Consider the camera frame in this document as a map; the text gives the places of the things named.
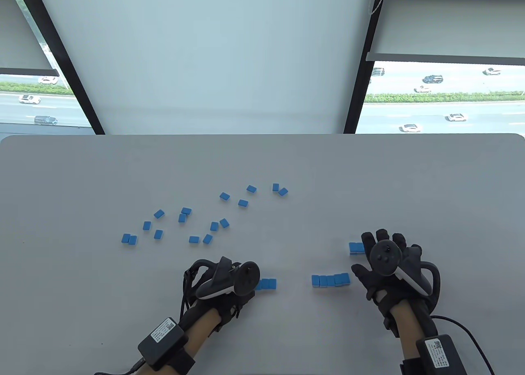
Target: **label sticker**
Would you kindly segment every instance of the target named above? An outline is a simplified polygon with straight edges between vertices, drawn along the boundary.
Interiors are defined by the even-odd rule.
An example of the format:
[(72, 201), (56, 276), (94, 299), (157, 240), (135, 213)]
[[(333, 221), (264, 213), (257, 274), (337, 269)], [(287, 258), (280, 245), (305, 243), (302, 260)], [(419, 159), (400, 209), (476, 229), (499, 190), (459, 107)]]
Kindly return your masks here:
[(437, 338), (428, 339), (427, 341), (425, 341), (425, 344), (427, 345), (427, 350), (430, 354), (430, 357), (432, 358), (434, 367), (448, 367), (447, 356), (445, 354), (445, 351), (443, 350), (443, 346), (441, 346), (441, 341), (439, 341), (439, 339)]
[(171, 331), (176, 324), (170, 318), (166, 319), (158, 326), (150, 335), (155, 340), (156, 343), (166, 336), (167, 333)]

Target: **forearm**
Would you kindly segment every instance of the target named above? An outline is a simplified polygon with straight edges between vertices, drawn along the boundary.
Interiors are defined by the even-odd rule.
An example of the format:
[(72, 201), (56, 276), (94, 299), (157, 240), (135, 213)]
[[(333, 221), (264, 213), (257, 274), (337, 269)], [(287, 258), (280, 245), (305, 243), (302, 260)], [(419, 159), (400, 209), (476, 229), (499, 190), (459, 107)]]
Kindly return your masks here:
[[(203, 317), (201, 317), (191, 328), (186, 332), (188, 342), (184, 345), (184, 349), (191, 356), (195, 357), (199, 349), (202, 347), (206, 338), (221, 322), (221, 317), (216, 309), (210, 309)], [(138, 372), (138, 375), (178, 375), (177, 372), (169, 367), (164, 366), (160, 371), (153, 371), (147, 364), (145, 364)]]

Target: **roller shade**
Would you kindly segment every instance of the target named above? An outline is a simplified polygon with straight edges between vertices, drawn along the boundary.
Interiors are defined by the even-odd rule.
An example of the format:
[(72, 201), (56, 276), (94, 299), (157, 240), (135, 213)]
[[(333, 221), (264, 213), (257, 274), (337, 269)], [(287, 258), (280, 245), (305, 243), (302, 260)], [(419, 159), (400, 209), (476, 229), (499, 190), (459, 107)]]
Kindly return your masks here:
[(525, 0), (384, 0), (368, 60), (525, 65)]
[(0, 74), (58, 75), (15, 0), (0, 0)]

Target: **white car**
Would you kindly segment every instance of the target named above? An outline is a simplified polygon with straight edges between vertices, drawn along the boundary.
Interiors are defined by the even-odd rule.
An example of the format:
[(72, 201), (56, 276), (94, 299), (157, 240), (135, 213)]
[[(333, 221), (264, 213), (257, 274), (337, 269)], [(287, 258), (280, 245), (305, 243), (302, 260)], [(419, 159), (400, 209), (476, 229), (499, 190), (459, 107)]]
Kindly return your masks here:
[(429, 94), (432, 90), (429, 87), (422, 85), (419, 88), (414, 88), (414, 92), (418, 94)]
[(483, 74), (484, 75), (500, 75), (501, 74), (501, 70), (496, 70), (493, 67), (489, 67), (487, 70), (483, 71)]
[(18, 101), (22, 104), (38, 104), (41, 102), (40, 96), (33, 96), (32, 94), (22, 94)]
[(445, 116), (446, 120), (450, 122), (466, 122), (467, 116), (465, 114), (448, 114)]
[(415, 123), (407, 123), (403, 126), (399, 126), (399, 130), (403, 133), (420, 133), (422, 130), (422, 127)]
[(40, 77), (38, 79), (38, 84), (42, 85), (56, 85), (58, 83), (58, 77)]

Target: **white wall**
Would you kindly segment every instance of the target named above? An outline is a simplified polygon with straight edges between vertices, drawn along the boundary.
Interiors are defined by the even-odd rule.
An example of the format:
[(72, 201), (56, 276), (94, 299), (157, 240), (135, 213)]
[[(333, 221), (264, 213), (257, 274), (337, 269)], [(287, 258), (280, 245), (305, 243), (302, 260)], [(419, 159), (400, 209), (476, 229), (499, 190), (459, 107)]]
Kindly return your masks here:
[(369, 0), (43, 0), (109, 134), (342, 133)]

